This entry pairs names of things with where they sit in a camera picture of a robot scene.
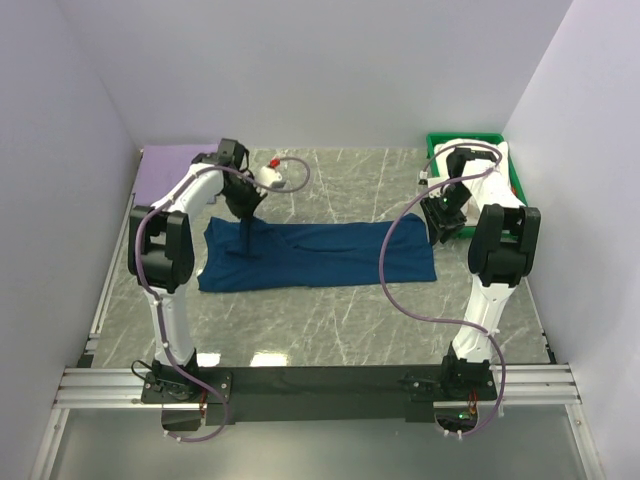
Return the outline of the blue t shirt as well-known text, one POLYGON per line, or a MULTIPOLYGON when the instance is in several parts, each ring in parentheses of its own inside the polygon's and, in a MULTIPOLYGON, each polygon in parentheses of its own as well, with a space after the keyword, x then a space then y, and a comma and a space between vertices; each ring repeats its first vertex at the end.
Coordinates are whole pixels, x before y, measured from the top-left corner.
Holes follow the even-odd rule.
POLYGON ((374 285, 386 222, 272 224, 254 218, 251 253, 238 253, 239 222, 213 217, 204 232, 208 257, 198 275, 205 293, 374 285))

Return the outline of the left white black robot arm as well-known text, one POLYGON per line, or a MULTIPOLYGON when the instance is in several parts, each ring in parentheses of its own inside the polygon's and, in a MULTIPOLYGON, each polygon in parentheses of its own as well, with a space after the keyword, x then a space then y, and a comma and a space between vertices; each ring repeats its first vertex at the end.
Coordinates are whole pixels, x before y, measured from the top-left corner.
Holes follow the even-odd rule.
POLYGON ((186 285, 195 268, 191 220, 223 196, 238 219, 248 219, 282 176, 254 175, 249 150, 223 139, 214 152, 195 155, 186 173, 160 199, 136 206, 129 216, 128 268, 151 311, 155 352, 145 379, 148 390, 175 402, 212 393, 200 378, 187 319, 186 285))

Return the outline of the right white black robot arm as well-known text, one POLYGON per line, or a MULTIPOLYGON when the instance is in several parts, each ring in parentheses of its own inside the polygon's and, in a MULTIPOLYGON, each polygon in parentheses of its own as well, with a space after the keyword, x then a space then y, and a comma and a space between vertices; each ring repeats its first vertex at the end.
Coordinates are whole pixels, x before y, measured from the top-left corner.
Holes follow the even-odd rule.
POLYGON ((466 141, 439 152, 447 179, 439 194, 420 201, 430 243, 445 243, 466 225, 468 201, 480 212, 467 257, 471 294, 438 377, 442 393, 460 399, 491 381, 492 341, 509 298, 532 269, 541 213, 513 193, 500 170, 508 157, 498 147, 466 141))

